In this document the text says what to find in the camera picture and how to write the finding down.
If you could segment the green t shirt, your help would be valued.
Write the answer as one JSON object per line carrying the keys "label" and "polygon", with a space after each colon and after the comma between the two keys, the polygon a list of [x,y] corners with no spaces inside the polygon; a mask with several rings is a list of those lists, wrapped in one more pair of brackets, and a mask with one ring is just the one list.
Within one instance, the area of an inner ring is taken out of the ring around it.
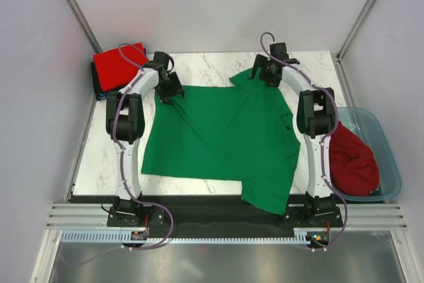
{"label": "green t shirt", "polygon": [[143,174],[238,181],[243,201],[283,215],[299,158],[293,115],[281,91],[245,70],[229,87],[185,86],[155,101]]}

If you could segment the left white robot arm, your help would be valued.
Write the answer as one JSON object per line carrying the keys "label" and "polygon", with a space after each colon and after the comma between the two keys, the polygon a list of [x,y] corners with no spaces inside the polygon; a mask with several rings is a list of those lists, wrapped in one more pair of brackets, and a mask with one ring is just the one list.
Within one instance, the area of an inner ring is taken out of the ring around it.
{"label": "left white robot arm", "polygon": [[155,91],[161,102],[168,105],[171,98],[185,92],[173,71],[174,59],[165,52],[156,51],[153,59],[138,68],[135,77],[119,91],[111,91],[106,98],[106,131],[115,143],[118,157],[119,181],[117,194],[109,210],[110,227],[160,226],[169,210],[159,203],[142,200],[138,179],[138,147],[145,130],[143,100]]}

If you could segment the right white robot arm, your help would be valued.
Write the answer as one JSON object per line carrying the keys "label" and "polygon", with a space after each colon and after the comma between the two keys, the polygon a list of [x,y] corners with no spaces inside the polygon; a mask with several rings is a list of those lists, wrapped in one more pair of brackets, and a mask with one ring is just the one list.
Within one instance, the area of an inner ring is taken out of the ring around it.
{"label": "right white robot arm", "polygon": [[313,226],[337,213],[336,195],[330,177],[330,141],[339,124],[339,114],[331,88],[321,87],[290,58],[284,42],[274,42],[255,58],[250,77],[259,76],[268,87],[286,82],[297,94],[296,125],[307,147],[308,185],[303,217]]}

